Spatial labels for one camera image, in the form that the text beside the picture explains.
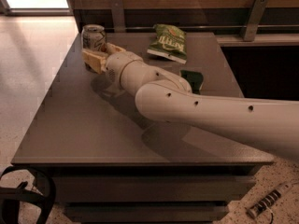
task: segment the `floor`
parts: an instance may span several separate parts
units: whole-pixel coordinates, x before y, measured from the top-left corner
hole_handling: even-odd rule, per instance
[[[0,172],[12,157],[77,35],[73,17],[0,16]],[[299,163],[275,158],[255,176],[257,184],[215,224],[270,223],[269,210],[252,220],[246,209],[284,181],[299,181]],[[28,174],[11,175],[1,186],[14,187]],[[299,185],[272,206],[273,223],[299,223]],[[71,223],[56,204],[47,223]],[[20,223],[34,223],[38,210],[22,205]]]

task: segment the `gray tabletop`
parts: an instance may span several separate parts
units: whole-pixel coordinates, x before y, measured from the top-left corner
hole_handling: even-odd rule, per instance
[[[211,33],[187,34],[186,64],[149,55],[155,34],[108,34],[108,42],[142,56],[146,63],[179,73],[201,72],[204,95],[242,97],[242,92]],[[185,124],[142,117],[134,97],[86,70],[80,37],[22,140],[13,164],[156,165],[270,162],[252,147]]]

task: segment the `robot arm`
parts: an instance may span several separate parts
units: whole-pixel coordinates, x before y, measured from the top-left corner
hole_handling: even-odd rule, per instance
[[[132,52],[107,60],[107,78],[135,97],[148,119],[181,122],[299,161],[299,102],[203,96],[187,80]]]

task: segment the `green bag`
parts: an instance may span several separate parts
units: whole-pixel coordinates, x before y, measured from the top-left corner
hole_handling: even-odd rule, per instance
[[[187,62],[186,33],[173,25],[156,24],[157,39],[149,45],[148,53],[162,56],[178,63]]]

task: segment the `can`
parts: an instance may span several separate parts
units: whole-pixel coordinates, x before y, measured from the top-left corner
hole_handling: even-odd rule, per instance
[[[83,27],[81,34],[82,47],[95,51],[106,51],[105,28],[96,24],[89,24]]]

